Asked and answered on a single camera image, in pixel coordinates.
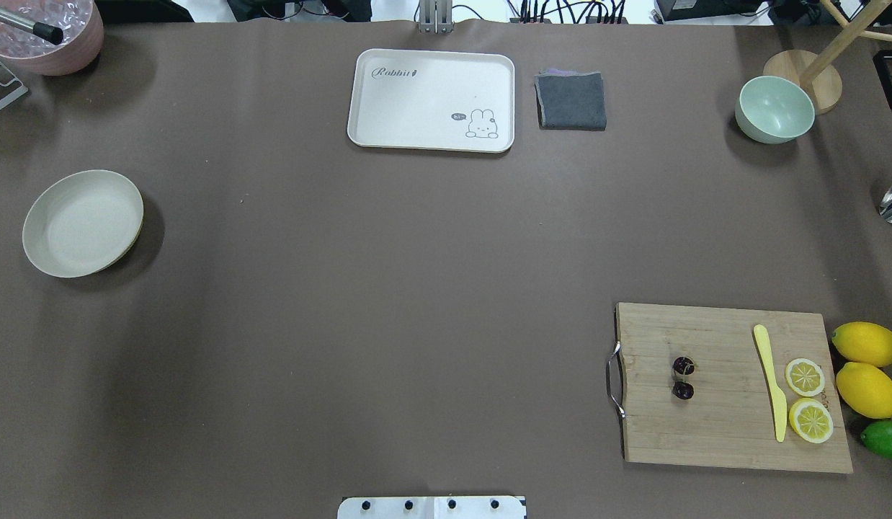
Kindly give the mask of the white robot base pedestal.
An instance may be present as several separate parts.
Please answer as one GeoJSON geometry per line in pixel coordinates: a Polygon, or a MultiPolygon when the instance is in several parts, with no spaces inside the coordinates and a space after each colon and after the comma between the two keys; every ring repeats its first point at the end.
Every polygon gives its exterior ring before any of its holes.
{"type": "Polygon", "coordinates": [[[337,518],[527,518],[524,497],[453,495],[353,497],[342,500],[337,518]]]}

